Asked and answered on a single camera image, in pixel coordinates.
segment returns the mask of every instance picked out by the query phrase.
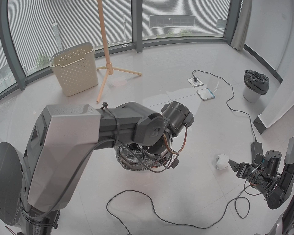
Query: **wooden stand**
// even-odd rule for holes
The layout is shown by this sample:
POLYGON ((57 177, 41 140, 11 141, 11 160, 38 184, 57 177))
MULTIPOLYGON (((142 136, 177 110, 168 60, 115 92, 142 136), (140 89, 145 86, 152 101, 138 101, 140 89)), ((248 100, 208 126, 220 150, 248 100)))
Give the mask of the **wooden stand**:
POLYGON ((106 31, 105 31, 105 24, 104 24, 102 0, 97 0, 97 2, 98 2, 98 12, 99 12, 99 20, 100 20, 103 48, 104 48, 104 54, 105 54, 105 59, 106 59, 106 66, 96 68, 97 70, 106 69, 106 73, 105 73, 105 76, 103 78, 103 82, 101 84, 99 94, 98 94, 98 97, 97 97, 97 102, 100 102, 100 99, 101 99, 101 96, 102 96, 102 92, 103 92, 107 77, 108 77, 108 75, 113 74, 113 70, 123 71, 123 72, 127 72, 127 73, 133 73, 133 74, 137 74, 137 75, 140 75, 140 76, 142 75, 142 73, 132 71, 132 70, 128 70, 128 69, 112 67, 112 63, 110 61, 108 45, 107 45, 107 39, 106 39, 106 31))

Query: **green plant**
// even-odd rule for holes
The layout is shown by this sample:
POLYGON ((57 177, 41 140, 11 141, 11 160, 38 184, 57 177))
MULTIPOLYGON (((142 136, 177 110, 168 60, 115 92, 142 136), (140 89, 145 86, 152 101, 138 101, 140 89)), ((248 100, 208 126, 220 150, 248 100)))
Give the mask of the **green plant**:
POLYGON ((36 68, 44 68, 50 63, 50 57, 43 52, 38 52, 36 68))
POLYGON ((181 36, 191 36, 192 33, 190 30, 187 30, 187 29, 182 29, 181 30, 181 36))
POLYGON ((169 31, 166 36, 167 37, 174 37, 175 33, 173 31, 169 31))

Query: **beige plastic basket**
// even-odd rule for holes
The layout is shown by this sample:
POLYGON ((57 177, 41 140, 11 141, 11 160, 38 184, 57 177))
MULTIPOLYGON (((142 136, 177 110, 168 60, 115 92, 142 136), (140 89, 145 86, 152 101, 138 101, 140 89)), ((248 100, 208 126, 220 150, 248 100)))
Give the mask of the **beige plastic basket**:
POLYGON ((66 96, 98 84, 94 47, 86 42, 54 54, 50 67, 66 96))

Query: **curtain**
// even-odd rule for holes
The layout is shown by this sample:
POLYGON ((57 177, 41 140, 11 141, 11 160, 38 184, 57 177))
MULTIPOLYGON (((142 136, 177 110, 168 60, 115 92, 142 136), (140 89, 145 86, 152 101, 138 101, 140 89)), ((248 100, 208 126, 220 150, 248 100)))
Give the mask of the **curtain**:
POLYGON ((237 27, 231 42, 231 46, 236 50, 242 50, 245 44, 251 16, 252 0, 244 0, 237 27))

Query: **tiled floor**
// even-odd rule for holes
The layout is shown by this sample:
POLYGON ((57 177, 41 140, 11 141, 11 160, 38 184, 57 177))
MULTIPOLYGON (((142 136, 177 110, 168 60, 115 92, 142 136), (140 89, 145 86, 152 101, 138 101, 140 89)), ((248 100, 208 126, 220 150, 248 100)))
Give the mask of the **tiled floor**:
MULTIPOLYGON (((241 191, 243 180, 230 169, 216 169, 216 155, 227 154, 237 162, 250 162, 250 143, 253 141, 249 119, 241 113, 233 113, 226 106, 232 96, 231 88, 213 76, 197 73, 210 88, 215 99, 202 101, 187 78, 195 69, 223 76, 234 87, 232 108, 250 113, 254 120, 268 104, 279 83, 249 53, 238 52, 225 43, 187 43, 145 48, 142 53, 128 51, 111 55, 117 67, 142 71, 135 76, 115 71, 109 76, 102 102, 109 107, 136 101, 155 111, 165 103, 177 100, 194 114, 195 122, 189 128, 186 147, 180 154, 176 169, 161 174, 149 171, 130 172, 116 161, 113 149, 95 151, 81 177, 72 200, 61 211, 59 227, 53 235, 124 235, 120 222, 106 212, 107 201, 126 189, 143 191, 152 197, 157 213, 164 219, 177 223, 208 226, 221 217, 227 201, 241 191), (245 69, 266 74, 270 89, 257 103, 247 102, 242 96, 245 69), (124 85, 113 86, 116 80, 124 85)), ((96 61, 102 66, 103 58, 96 61)), ((98 72, 99 84, 105 71, 98 72)), ((0 141, 14 145, 23 154, 37 117, 46 104, 88 103, 94 108, 99 86, 66 97, 54 75, 40 79, 23 92, 17 92, 0 101, 0 141)), ((258 141, 264 151, 278 150, 283 156, 289 137, 294 135, 294 109, 290 109, 277 123, 265 131, 258 141)), ((183 141, 181 133, 174 141, 178 149, 183 141)), ((249 196, 250 213, 240 219, 231 204, 223 220, 215 226, 202 230, 192 227, 168 225, 152 212, 148 198, 136 193, 125 193, 110 204, 110 210, 119 216, 134 235, 144 234, 265 234, 287 206, 289 200, 277 210, 270 210, 262 196, 249 196)), ((240 213, 246 214, 247 204, 240 200, 240 213)), ((9 234, 0 224, 0 234, 9 234)))

